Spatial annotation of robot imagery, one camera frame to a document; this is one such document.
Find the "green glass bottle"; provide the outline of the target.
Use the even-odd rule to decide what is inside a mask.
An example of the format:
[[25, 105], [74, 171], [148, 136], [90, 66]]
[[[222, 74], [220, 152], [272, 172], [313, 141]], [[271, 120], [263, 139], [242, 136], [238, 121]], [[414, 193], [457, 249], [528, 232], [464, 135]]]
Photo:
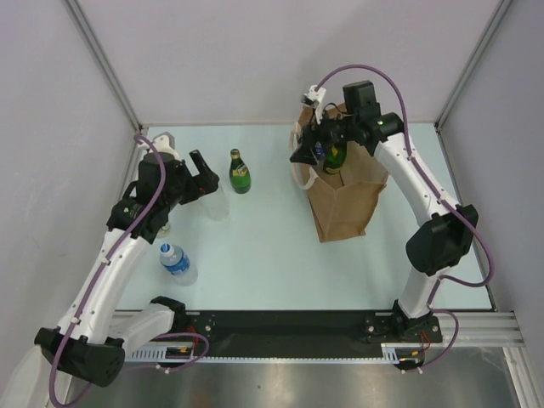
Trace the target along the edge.
[[326, 153], [323, 162], [323, 171], [327, 174], [336, 174], [343, 166], [347, 155], [346, 144], [334, 144]]
[[238, 149], [230, 151], [229, 181], [234, 192], [245, 194], [251, 189], [251, 174], [246, 163], [241, 159]]

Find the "clear unlabelled plastic bottle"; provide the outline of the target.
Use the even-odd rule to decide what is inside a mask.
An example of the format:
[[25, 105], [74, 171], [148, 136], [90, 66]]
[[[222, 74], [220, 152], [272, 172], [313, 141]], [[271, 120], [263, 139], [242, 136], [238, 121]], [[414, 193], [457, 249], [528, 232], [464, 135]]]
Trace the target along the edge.
[[201, 201], [207, 210], [208, 217], [214, 221], [224, 221], [230, 215], [230, 204], [221, 181], [218, 181], [217, 189], [205, 194]]

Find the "blue label bottle front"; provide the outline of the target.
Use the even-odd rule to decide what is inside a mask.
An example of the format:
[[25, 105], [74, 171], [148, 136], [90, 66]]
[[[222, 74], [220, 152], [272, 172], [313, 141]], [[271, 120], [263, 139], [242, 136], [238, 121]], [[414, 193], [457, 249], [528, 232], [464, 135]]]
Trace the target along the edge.
[[181, 285], [191, 286], [196, 283], [198, 272], [181, 246], [163, 243], [160, 246], [162, 267]]

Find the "blue label bottle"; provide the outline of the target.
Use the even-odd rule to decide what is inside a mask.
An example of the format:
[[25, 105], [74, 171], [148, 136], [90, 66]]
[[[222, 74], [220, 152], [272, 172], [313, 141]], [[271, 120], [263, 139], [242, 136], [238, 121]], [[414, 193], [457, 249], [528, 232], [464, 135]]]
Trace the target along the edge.
[[163, 243], [160, 246], [162, 267], [181, 285], [191, 286], [196, 283], [198, 272], [181, 246]]
[[322, 144], [316, 142], [313, 148], [314, 156], [317, 162], [322, 162], [326, 158], [326, 152], [324, 151]]

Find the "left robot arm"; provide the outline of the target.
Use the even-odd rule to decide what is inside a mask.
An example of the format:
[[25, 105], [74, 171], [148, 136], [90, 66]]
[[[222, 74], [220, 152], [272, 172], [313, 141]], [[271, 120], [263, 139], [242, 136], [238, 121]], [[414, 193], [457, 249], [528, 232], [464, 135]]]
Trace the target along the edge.
[[176, 340], [187, 332], [184, 304], [164, 296], [117, 327], [111, 327], [111, 320], [169, 213], [218, 189], [219, 177], [200, 151], [191, 151], [190, 158], [197, 175], [168, 151], [148, 153], [139, 163], [137, 180], [111, 210], [99, 256], [81, 291], [55, 328], [42, 327], [35, 336], [55, 369], [104, 388], [118, 376], [126, 355], [162, 334]]

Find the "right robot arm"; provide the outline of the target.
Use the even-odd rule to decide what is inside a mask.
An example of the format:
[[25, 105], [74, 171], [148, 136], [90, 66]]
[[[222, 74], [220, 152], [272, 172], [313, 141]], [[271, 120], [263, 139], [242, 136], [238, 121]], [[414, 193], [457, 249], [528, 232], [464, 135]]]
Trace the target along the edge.
[[365, 330], [372, 337], [411, 341], [432, 328], [439, 284], [469, 252], [479, 214], [442, 188], [415, 148], [404, 116], [382, 113], [372, 82], [344, 86], [342, 109], [328, 110], [325, 96], [321, 85], [311, 86], [303, 95], [309, 119], [293, 127], [289, 161], [294, 167], [313, 170], [334, 149], [353, 142], [393, 177], [418, 225], [405, 245], [411, 272], [390, 316], [382, 324], [366, 323]]

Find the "brown canvas tote bag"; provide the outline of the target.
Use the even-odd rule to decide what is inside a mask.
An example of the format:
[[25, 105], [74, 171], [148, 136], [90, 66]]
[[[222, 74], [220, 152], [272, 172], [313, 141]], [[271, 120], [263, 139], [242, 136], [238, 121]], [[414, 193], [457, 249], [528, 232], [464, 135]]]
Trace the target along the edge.
[[291, 172], [309, 198], [321, 243], [363, 236], [388, 182], [385, 167], [354, 141], [347, 143], [347, 158], [334, 174], [303, 163], [293, 163]]

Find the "small clear glass bottle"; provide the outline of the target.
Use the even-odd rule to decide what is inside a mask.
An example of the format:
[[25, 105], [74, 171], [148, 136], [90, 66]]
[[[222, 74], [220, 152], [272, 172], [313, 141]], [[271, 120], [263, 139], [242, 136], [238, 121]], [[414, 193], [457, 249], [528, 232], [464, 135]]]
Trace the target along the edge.
[[157, 236], [158, 237], [165, 237], [169, 234], [169, 231], [171, 229], [171, 225], [169, 222], [166, 222], [159, 230], [159, 232], [157, 233]]

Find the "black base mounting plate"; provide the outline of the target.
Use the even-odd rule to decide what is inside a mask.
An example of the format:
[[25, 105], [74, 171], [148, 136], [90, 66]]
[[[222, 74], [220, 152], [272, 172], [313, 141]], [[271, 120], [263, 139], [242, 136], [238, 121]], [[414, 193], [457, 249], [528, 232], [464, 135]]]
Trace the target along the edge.
[[190, 329], [210, 343], [209, 357], [351, 359], [382, 354], [379, 340], [442, 342], [434, 316], [404, 320], [378, 310], [226, 310], [178, 312], [171, 332]]

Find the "aluminium frame rail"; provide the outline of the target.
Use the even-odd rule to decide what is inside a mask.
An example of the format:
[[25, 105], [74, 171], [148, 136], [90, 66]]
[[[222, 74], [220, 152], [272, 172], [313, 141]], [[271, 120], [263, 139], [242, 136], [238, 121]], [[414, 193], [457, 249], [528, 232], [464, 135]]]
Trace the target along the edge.
[[[118, 310], [114, 313], [111, 326], [116, 326], [132, 317], [139, 310]], [[454, 347], [464, 348], [519, 348], [524, 346], [524, 339], [513, 312], [453, 312], [458, 321], [458, 332]], [[451, 340], [455, 321], [447, 314], [438, 314], [439, 331], [442, 343], [435, 348], [445, 347]], [[401, 343], [393, 340], [379, 340], [384, 347], [409, 347], [415, 342]]]

